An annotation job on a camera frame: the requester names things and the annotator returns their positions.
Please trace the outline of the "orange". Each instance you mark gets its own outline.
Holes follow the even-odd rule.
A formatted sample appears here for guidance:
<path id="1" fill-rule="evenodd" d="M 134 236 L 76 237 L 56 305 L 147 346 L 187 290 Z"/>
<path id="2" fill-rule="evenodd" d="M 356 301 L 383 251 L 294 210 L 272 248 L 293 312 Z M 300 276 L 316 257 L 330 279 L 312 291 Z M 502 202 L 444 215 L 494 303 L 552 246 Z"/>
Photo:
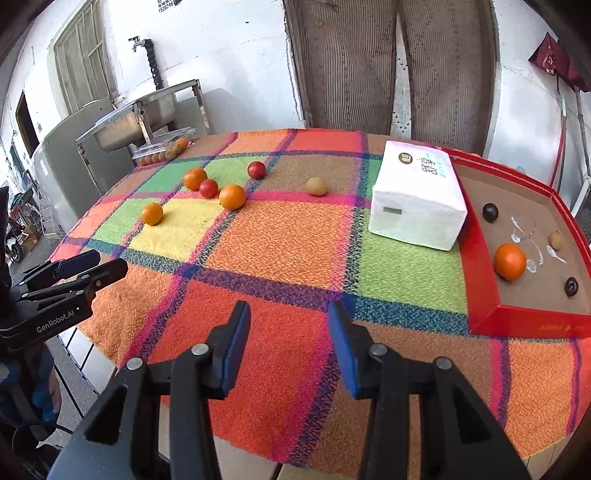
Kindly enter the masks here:
<path id="1" fill-rule="evenodd" d="M 190 191 L 198 191 L 200 184 L 207 179 L 207 173 L 204 168 L 195 167 L 186 171 L 183 175 L 183 186 Z"/>
<path id="2" fill-rule="evenodd" d="M 245 204 L 246 193 L 242 186 L 229 184 L 219 191 L 218 199 L 224 210 L 235 211 Z"/>
<path id="3" fill-rule="evenodd" d="M 163 207 L 159 203 L 149 203 L 141 211 L 140 219 L 149 226 L 155 226 L 164 217 Z"/>

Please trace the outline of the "red tomato front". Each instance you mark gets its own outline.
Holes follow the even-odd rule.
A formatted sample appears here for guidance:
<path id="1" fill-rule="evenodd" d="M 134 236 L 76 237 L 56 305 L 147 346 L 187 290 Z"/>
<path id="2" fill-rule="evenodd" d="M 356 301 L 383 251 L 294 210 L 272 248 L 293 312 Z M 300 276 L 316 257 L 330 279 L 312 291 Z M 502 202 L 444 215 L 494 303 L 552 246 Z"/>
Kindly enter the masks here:
<path id="1" fill-rule="evenodd" d="M 200 182 L 198 192 L 205 199 L 213 199 L 217 196 L 219 187 L 214 179 L 205 179 Z"/>

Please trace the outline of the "red tomato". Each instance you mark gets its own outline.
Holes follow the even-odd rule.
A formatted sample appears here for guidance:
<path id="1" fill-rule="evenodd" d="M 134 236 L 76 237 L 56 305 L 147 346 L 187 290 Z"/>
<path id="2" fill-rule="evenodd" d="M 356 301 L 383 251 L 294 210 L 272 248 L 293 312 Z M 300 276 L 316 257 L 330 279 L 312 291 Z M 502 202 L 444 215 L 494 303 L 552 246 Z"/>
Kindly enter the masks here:
<path id="1" fill-rule="evenodd" d="M 200 182 L 198 192 L 205 199 L 213 199 L 217 196 L 219 187 L 214 179 L 205 179 Z"/>
<path id="2" fill-rule="evenodd" d="M 247 167 L 249 177 L 255 180 L 260 180 L 266 177 L 266 165 L 260 161 L 252 161 Z"/>

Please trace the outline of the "large dark orange tangerine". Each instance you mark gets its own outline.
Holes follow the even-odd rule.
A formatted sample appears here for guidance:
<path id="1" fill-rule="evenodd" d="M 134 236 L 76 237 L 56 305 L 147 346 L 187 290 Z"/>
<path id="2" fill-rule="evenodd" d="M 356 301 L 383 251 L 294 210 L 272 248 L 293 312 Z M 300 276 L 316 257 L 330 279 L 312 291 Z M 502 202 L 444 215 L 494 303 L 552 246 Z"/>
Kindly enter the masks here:
<path id="1" fill-rule="evenodd" d="M 504 280 L 514 282 L 526 270 L 527 257 L 525 253 L 513 243 L 505 243 L 497 248 L 493 257 L 493 268 Z"/>

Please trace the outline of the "dark plum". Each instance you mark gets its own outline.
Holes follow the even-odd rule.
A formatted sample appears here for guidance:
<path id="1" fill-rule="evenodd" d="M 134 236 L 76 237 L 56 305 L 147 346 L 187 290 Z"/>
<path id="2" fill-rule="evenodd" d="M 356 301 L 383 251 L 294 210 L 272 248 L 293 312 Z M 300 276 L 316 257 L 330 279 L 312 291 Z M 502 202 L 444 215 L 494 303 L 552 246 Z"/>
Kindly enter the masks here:
<path id="1" fill-rule="evenodd" d="M 486 203 L 482 208 L 482 216 L 489 223 L 495 223 L 499 217 L 498 207 L 494 203 Z"/>
<path id="2" fill-rule="evenodd" d="M 574 297 L 579 291 L 579 283 L 575 277 L 569 277 L 564 284 L 564 291 L 565 294 L 572 298 Z"/>

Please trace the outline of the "red tomato back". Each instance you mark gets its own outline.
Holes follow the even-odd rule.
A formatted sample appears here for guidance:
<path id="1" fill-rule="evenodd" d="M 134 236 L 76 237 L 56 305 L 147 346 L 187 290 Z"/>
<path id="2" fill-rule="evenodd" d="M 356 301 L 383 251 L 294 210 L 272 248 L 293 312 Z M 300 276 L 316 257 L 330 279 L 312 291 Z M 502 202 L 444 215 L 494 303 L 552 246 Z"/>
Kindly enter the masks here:
<path id="1" fill-rule="evenodd" d="M 247 167 L 249 177 L 255 180 L 260 180 L 266 177 L 266 165 L 260 161 L 252 161 Z"/>

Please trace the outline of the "brown kiwi front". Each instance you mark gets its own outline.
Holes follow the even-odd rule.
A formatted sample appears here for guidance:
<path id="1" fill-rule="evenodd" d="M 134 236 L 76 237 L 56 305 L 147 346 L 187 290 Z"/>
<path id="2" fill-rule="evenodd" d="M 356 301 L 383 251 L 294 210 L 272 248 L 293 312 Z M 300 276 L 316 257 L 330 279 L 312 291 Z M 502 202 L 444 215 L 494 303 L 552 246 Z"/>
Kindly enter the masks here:
<path id="1" fill-rule="evenodd" d="M 550 234 L 548 241 L 552 249 L 559 251 L 563 247 L 564 237 L 559 230 L 555 230 Z"/>

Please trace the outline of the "brown kiwi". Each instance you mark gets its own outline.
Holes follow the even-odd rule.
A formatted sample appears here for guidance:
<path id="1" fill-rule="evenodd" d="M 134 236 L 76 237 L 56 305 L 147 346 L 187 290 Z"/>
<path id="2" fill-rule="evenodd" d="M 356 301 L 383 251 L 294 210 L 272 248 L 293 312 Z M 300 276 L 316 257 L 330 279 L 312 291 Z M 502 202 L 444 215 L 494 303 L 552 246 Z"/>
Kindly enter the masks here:
<path id="1" fill-rule="evenodd" d="M 305 184 L 305 190 L 311 196 L 322 197 L 328 193 L 328 186 L 325 184 L 325 180 L 322 177 L 311 177 Z"/>
<path id="2" fill-rule="evenodd" d="M 559 230 L 555 230 L 550 234 L 548 241 L 552 249 L 559 251 L 563 247 L 564 237 Z"/>

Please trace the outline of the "brown kiwi back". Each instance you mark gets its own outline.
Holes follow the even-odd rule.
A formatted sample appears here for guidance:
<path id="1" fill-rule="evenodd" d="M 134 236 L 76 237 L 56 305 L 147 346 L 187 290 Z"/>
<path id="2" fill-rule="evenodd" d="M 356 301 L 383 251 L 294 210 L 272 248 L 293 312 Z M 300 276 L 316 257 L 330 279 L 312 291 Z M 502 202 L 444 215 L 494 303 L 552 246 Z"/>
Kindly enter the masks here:
<path id="1" fill-rule="evenodd" d="M 311 196 L 322 197 L 328 193 L 328 186 L 325 184 L 325 180 L 322 177 L 311 177 L 305 184 L 305 190 Z"/>

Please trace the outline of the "grey board panel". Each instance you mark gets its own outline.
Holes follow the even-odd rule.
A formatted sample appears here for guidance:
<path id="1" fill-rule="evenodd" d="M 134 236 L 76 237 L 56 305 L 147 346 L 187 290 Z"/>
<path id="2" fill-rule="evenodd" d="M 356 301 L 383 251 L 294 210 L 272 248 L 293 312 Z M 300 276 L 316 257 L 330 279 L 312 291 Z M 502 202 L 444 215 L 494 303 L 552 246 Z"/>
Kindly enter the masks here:
<path id="1" fill-rule="evenodd" d="M 64 231 L 134 169 L 127 149 L 105 152 L 93 137 L 83 142 L 85 155 L 78 153 L 75 140 L 112 111 L 107 99 L 88 103 L 47 133 L 33 154 L 39 186 Z"/>

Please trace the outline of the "red cardboard box tray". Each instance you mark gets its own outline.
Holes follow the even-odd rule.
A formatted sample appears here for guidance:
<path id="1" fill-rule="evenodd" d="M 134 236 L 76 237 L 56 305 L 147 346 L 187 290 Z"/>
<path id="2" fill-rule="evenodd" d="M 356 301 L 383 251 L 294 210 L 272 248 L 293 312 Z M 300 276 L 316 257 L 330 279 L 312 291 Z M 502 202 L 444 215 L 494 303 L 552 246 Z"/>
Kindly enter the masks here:
<path id="1" fill-rule="evenodd" d="M 590 334 L 590 249 L 570 211 L 548 185 L 478 155 L 448 152 L 468 214 L 459 236 L 468 327 L 475 335 L 532 339 L 586 338 Z M 495 223 L 482 216 L 486 203 L 499 210 Z M 559 230 L 563 247 L 549 236 Z M 497 248 L 517 245 L 526 270 L 514 282 L 493 268 Z M 575 277 L 569 298 L 565 281 Z"/>

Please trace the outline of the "window with bars left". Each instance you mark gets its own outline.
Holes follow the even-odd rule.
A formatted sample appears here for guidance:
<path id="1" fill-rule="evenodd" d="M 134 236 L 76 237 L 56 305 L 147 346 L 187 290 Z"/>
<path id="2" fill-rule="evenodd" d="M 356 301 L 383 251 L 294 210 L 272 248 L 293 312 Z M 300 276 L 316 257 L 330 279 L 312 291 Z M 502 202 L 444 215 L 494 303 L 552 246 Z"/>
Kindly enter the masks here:
<path id="1" fill-rule="evenodd" d="M 118 92 L 104 39 L 101 1 L 85 1 L 62 26 L 51 53 L 67 115 Z"/>

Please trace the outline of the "colourful plaid tablecloth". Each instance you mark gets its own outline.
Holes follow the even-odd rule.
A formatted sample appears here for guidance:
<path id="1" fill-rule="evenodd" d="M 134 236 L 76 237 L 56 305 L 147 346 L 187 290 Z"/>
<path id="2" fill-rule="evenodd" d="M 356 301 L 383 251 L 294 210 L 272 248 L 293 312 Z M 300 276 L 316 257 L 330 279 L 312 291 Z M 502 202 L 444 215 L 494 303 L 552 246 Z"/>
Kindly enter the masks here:
<path id="1" fill-rule="evenodd" d="M 115 364 L 170 360 L 204 340 L 235 302 L 252 330 L 238 385 L 212 405 L 217 437 L 274 463 L 353 477 L 370 405 L 346 393 L 329 338 L 328 308 L 403 356 L 447 356 L 472 383 L 522 457 L 563 439 L 588 440 L 590 334 L 532 339 L 475 335 L 459 240 L 439 251 L 369 231 L 370 198 L 387 138 L 283 129 L 198 139 L 181 157 L 141 166 L 75 224 L 54 251 L 127 262 L 100 291 L 82 332 Z M 249 177 L 252 161 L 266 177 Z M 246 201 L 224 210 L 182 183 L 204 168 L 219 191 Z M 308 194 L 322 177 L 328 193 Z M 164 217 L 142 222 L 149 203 Z"/>

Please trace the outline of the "white tissue pack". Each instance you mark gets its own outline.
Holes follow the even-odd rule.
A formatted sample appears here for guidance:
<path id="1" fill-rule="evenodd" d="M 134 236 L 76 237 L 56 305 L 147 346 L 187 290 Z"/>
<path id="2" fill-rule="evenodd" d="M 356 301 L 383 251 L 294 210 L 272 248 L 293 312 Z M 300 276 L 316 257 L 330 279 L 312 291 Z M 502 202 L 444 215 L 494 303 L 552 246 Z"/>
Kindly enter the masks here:
<path id="1" fill-rule="evenodd" d="M 370 201 L 370 233 L 449 251 L 467 206 L 448 153 L 389 140 Z"/>

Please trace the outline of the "wall water tap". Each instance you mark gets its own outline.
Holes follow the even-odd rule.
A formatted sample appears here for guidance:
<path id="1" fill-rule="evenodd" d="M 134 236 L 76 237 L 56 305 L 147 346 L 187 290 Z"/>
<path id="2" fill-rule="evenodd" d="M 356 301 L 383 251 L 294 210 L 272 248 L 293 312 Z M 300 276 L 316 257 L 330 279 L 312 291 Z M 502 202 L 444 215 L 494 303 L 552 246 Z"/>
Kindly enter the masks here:
<path id="1" fill-rule="evenodd" d="M 134 36 L 132 38 L 129 38 L 128 41 L 132 43 L 132 51 L 133 52 L 136 52 L 138 48 L 145 47 L 145 40 L 140 39 L 138 36 Z"/>

